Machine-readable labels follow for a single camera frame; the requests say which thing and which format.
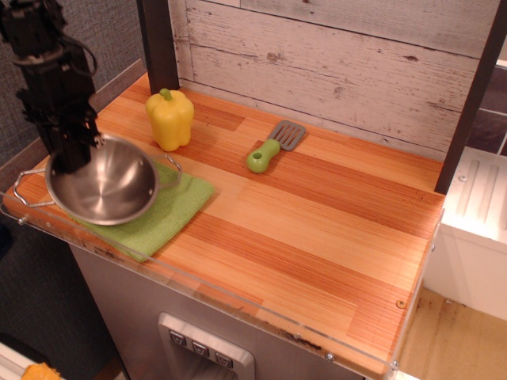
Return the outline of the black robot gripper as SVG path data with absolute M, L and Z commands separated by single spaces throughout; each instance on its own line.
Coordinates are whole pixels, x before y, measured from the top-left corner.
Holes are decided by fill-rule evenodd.
M 26 87 L 17 92 L 25 118 L 36 125 L 52 153 L 57 173 L 74 173 L 90 162 L 90 146 L 104 145 L 97 113 L 90 105 L 95 93 L 94 69 L 87 59 L 16 59 Z

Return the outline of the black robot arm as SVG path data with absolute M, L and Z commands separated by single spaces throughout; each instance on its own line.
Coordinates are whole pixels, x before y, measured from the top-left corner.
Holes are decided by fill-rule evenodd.
M 66 21 L 57 1 L 11 1 L 1 5 L 1 34 L 13 51 L 13 64 L 25 79 L 17 91 L 28 122 L 34 124 L 65 173 L 91 160 L 91 150 L 104 145 L 95 93 L 97 60 L 83 43 L 64 32 Z

